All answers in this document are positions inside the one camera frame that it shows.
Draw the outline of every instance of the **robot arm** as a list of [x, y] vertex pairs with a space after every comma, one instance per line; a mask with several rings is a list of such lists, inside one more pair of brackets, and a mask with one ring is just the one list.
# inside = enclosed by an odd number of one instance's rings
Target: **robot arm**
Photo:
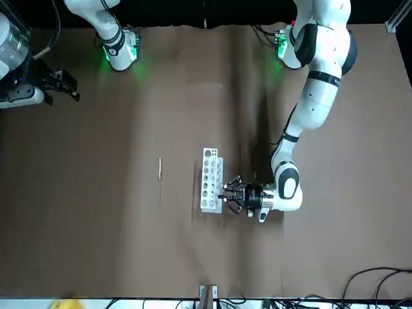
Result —
[[119, 3], [120, 0], [64, 0], [73, 14], [87, 20], [96, 29], [112, 68], [124, 71], [137, 58], [138, 36], [123, 29], [114, 15], [103, 6], [105, 4], [107, 8], [112, 8]]
[[[294, 211], [300, 208], [303, 194], [300, 174], [292, 159], [294, 146], [301, 133], [316, 129], [324, 124], [335, 100], [342, 74], [347, 73], [356, 59], [356, 43], [346, 29], [350, 15], [349, 0], [295, 0], [298, 17], [308, 21], [301, 26], [294, 41], [294, 59], [284, 58], [286, 65], [294, 68], [296, 61], [303, 67], [308, 65], [309, 74], [301, 96], [289, 116], [279, 139], [277, 149], [271, 158], [274, 183], [245, 184], [238, 176], [223, 188], [220, 196], [228, 206], [239, 213], [247, 208], [249, 217], [259, 209], [259, 221], [264, 222], [271, 210]], [[310, 9], [310, 14], [299, 9]], [[302, 25], [297, 21], [295, 26]]]

